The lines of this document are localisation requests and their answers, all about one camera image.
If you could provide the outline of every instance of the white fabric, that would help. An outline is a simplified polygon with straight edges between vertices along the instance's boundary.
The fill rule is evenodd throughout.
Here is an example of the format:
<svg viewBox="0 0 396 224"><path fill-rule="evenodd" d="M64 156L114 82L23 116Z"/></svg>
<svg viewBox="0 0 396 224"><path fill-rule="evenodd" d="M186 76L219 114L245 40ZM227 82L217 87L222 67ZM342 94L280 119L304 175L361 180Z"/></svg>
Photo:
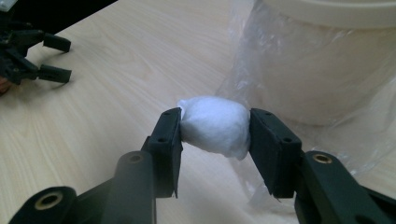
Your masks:
<svg viewBox="0 0 396 224"><path fill-rule="evenodd" d="M242 160L250 143L249 111L237 102L215 96L180 100L181 138L205 151Z"/></svg>

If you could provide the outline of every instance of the clear plastic bag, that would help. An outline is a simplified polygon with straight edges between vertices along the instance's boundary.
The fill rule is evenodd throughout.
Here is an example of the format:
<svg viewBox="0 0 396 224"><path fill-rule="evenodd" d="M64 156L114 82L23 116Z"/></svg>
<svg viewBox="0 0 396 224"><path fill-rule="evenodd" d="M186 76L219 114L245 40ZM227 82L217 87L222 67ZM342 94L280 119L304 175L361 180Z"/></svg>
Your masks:
<svg viewBox="0 0 396 224"><path fill-rule="evenodd" d="M396 28L319 26L262 0L241 20L236 0L232 7L237 47L218 96L273 112L303 140L303 150L330 152L353 175L396 148ZM252 196L258 183L247 175L253 168L232 164L245 174L241 182Z"/></svg>

